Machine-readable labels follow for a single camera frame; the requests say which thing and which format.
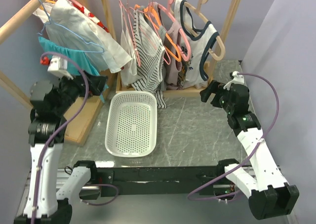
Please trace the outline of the black white striped tank top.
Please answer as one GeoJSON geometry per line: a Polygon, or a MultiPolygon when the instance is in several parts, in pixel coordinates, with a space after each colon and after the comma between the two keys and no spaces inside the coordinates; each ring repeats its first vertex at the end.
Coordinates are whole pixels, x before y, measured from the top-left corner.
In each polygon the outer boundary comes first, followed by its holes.
{"type": "Polygon", "coordinates": [[[133,33],[141,65],[137,68],[138,79],[131,86],[137,91],[153,94],[158,108],[164,109],[166,104],[161,83],[163,82],[162,68],[165,47],[151,24],[145,20],[144,15],[138,10],[134,10],[133,14],[133,33]]]}

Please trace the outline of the thin pink wire hanger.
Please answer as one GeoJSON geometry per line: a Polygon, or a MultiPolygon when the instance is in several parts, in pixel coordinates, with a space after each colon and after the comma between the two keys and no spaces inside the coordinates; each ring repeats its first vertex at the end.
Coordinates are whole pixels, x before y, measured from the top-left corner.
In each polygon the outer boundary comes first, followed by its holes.
{"type": "Polygon", "coordinates": [[[125,10],[125,12],[126,12],[127,21],[129,23],[129,26],[126,23],[126,28],[128,29],[128,33],[129,33],[129,36],[130,36],[131,41],[132,41],[132,46],[133,46],[134,53],[136,55],[136,60],[137,60],[137,66],[141,67],[141,60],[140,60],[139,52],[137,50],[136,38],[135,38],[135,34],[133,32],[133,25],[132,25],[132,21],[131,21],[131,18],[130,18],[132,16],[132,14],[130,12],[130,7],[128,5],[128,0],[126,0],[126,4],[123,4],[121,1],[119,1],[119,4],[120,4],[120,7],[122,7],[125,10]]]}

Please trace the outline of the grey tank top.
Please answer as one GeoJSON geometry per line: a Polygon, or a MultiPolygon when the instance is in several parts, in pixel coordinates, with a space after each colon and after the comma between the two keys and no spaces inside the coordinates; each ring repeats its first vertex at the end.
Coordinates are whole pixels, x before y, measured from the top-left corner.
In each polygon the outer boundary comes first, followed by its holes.
{"type": "Polygon", "coordinates": [[[154,30],[145,21],[143,14],[139,11],[137,13],[142,44],[139,55],[144,58],[144,65],[141,68],[146,70],[146,87],[150,91],[165,91],[167,85],[165,82],[166,69],[163,60],[164,47],[161,39],[155,35],[154,30]]]}

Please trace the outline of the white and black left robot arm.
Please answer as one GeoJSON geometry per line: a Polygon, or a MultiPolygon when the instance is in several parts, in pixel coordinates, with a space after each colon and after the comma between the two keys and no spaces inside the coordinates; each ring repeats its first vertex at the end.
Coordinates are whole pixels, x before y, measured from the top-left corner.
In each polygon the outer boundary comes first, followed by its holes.
{"type": "Polygon", "coordinates": [[[101,95],[107,76],[86,75],[73,79],[62,77],[56,86],[51,81],[36,82],[31,87],[31,123],[28,128],[32,169],[29,194],[16,224],[68,224],[72,205],[80,200],[79,193],[87,185],[99,181],[94,161],[78,161],[67,181],[56,188],[58,162],[65,140],[65,112],[78,97],[101,95]]]}

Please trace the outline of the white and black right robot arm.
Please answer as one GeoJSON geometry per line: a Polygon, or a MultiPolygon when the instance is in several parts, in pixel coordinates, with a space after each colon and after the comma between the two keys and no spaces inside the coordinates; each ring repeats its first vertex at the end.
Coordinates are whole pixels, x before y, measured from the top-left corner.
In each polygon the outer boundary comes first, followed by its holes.
{"type": "Polygon", "coordinates": [[[254,172],[250,175],[243,164],[222,160],[214,182],[233,182],[248,198],[253,216],[258,220],[291,214],[299,197],[297,186],[290,185],[276,165],[264,139],[264,132],[256,115],[249,111],[249,89],[231,82],[227,85],[213,80],[200,92],[207,102],[227,113],[228,124],[246,151],[254,172]]]}

